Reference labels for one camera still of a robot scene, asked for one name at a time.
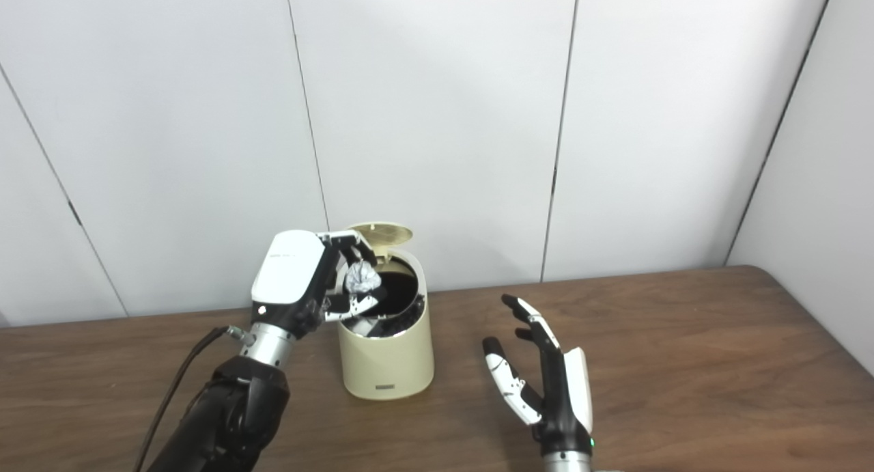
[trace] robotic finger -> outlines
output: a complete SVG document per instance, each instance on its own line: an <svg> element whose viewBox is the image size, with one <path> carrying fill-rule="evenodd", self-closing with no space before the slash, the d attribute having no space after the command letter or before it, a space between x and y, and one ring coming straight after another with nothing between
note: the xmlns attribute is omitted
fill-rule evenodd
<svg viewBox="0 0 874 472"><path fill-rule="evenodd" d="M531 385L519 378L519 373L507 361L501 342L494 337L487 337L483 339L483 351L494 384L516 416L528 426L540 422L543 398L537 395Z"/></svg>

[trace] wooden table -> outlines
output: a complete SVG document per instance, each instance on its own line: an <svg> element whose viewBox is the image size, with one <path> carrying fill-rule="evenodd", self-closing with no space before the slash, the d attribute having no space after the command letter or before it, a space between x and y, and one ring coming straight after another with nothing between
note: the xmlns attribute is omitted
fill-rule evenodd
<svg viewBox="0 0 874 472"><path fill-rule="evenodd" d="M586 350L599 469L874 470L874 378L753 267L435 292L434 384L393 402L344 391L337 332L324 327L294 350L290 404L256 470L542 470L481 356L481 339L500 336L539 386L537 351L513 337L502 292L537 307L565 348ZM0 331L0 469L129 470L191 345L246 316ZM197 358L153 450L236 350L222 339Z"/></svg>

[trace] metal cylinder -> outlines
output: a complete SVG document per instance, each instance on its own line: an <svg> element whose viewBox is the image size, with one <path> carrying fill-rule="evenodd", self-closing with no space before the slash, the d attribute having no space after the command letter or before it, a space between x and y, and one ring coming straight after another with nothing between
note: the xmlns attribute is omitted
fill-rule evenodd
<svg viewBox="0 0 874 472"><path fill-rule="evenodd" d="M254 337L255 342L250 346L243 346L240 356L277 368L285 365L291 353L291 344L294 342L290 332L275 325L255 323L249 333Z"/></svg>
<svg viewBox="0 0 874 472"><path fill-rule="evenodd" d="M592 457L580 452L556 452L544 456L546 472L591 472Z"/></svg>

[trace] black cable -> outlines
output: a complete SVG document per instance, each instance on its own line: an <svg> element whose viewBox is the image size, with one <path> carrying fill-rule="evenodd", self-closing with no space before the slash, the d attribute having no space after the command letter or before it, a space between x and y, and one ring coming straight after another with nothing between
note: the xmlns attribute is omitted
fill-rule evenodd
<svg viewBox="0 0 874 472"><path fill-rule="evenodd" d="M185 360L182 362L182 366L179 366L178 372L173 376L173 381L169 384L169 388L167 389L167 393L163 398L160 406L158 406L157 412L155 412L155 417L152 418L152 424L149 425L149 431L146 432L146 437L143 439L143 444L140 446L140 453L137 454L137 463L134 463L134 472L140 472L140 469L143 468L143 462L146 460L146 454L149 453L149 445L152 442L152 438L155 437L155 431L157 431L158 425L161 423L161 418L163 417L163 413L167 410L167 406L169 405L169 401L171 401L173 394L175 394L175 389L179 386L179 383L182 382L183 376L185 376L185 372L188 369L188 366L191 365L191 361L194 361L194 357L200 354L206 346L212 344L213 341L221 337L222 334L225 334L230 329L230 326L226 327L216 327L209 332L200 342L194 345L191 348L191 352L188 353L188 356L185 357Z"/></svg>

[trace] panel seam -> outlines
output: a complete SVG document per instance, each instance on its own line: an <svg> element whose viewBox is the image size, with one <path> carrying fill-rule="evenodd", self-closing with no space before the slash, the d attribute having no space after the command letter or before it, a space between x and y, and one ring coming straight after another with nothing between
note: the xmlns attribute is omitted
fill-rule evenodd
<svg viewBox="0 0 874 472"><path fill-rule="evenodd" d="M737 222L737 229L734 230L734 236L731 238L731 244L728 245L728 251L725 254L725 260L723 261L723 266L727 266L728 260L731 257L731 252L734 250L734 244L737 242L737 237L740 235L740 229L744 225L744 221L746 220L746 213L749 213L750 204L752 204L752 199L756 195L756 190L759 188L759 181L762 179L762 173L765 172L765 165L767 164L768 158L771 157L771 151L774 149L774 142L777 142L777 136L780 134L780 127L783 127L783 120L786 118L786 113L789 110L789 105L792 102L793 96L795 96L795 89L798 87L798 82L800 78L802 78L802 72L804 70L806 62L808 62L808 56L810 55L810 49L814 45L814 39L817 38L817 33L819 32L820 24L822 24L822 18L825 16L826 8L828 7L828 2L830 0L824 0L822 2L822 8L819 12L819 17L817 17L817 24L814 25L814 29L810 34L810 38L808 39L808 45L806 45L806 49L804 50L804 55L802 56L802 61L798 66L798 71L795 74L795 79L792 82L792 86L789 88L789 94L786 96L786 102L783 104L783 111L780 112L780 118L777 119L777 125L774 127L774 133L771 134L771 142L768 143L767 150L765 151L765 156L762 158L761 166L759 166L759 172L756 174L756 179L753 180L752 189L750 190L750 195L746 198L746 205L744 206L744 212L740 214L740 220Z"/></svg>
<svg viewBox="0 0 874 472"><path fill-rule="evenodd" d="M31 135L37 141L37 145L40 147L40 151L43 154L44 160L46 160L46 164L48 164L49 169L52 171L52 175L55 178L57 186L60 188L61 194L64 195L66 199L66 203L72 208L72 199L70 198L70 194L66 191L64 187L64 183L60 180L59 174L57 174L57 170L54 167L54 163L52 159L49 158L49 154L46 151L46 146L43 145L43 140L40 139L40 134L37 133L37 129L34 127L33 122L31 121L30 115L25 110L25 106L21 101L21 98L18 97L18 92L15 90L15 86L12 85L12 80L9 78L9 74L6 73L6 69L3 67L3 62L0 61L0 74L3 76L4 82L6 82L6 87L9 88L10 93L12 93L12 98L15 100L15 104L18 105L18 111L21 112L22 117L25 118L25 122L27 123L28 128L31 130ZM112 278L109 276L109 271L106 268L106 264L103 264L103 259L100 258L100 254L97 252L96 246L94 246L94 241L91 240L91 236L88 235L88 230L85 229L84 224L82 223L81 217L78 213L75 213L76 219L79 223L79 227L82 229L82 234L85 235L85 240L88 242L88 246L91 247L91 251L94 252L94 257L97 259L97 264L100 266L100 270L103 271L103 275L106 276L107 282L109 282L110 288L112 288L113 294L115 294L116 300L118 300L119 306L122 307L122 311L125 316L130 316L128 312L128 308L124 306L124 301L122 301L122 296L119 294L118 289L115 287L115 283L113 283Z"/></svg>
<svg viewBox="0 0 874 472"><path fill-rule="evenodd" d="M559 133L556 138L555 159L552 162L552 190L549 196L549 209L546 213L546 235L544 235L544 256L540 263L540 282L544 281L546 275L546 254L549 250L549 233L552 226L552 205L555 203L556 181L559 178L559 154L561 152L561 140L565 130L565 109L567 108L567 87L571 76L571 58L574 57L574 33L577 30L577 10L580 7L580 0L574 0L574 17L571 19L571 36L567 43L567 65L565 67L565 87L561 94L561 111L559 113Z"/></svg>
<svg viewBox="0 0 874 472"><path fill-rule="evenodd" d="M309 96L307 95L307 84L303 78L303 63L300 61L300 45L297 43L297 29L294 27L294 14L291 10L291 0L285 0L288 6L288 20L291 21L291 33L294 39L294 55L297 57L297 71L300 75L300 89L303 92L303 106L307 110L307 124L309 126L309 142L313 146L313 158L315 159L315 175L319 180L319 192L322 195L322 210L325 214L325 226L330 231L330 219L328 219L328 202L325 200L325 188L322 183L322 167L319 166L319 152L315 148L315 133L313 133L313 118L309 112Z"/></svg>

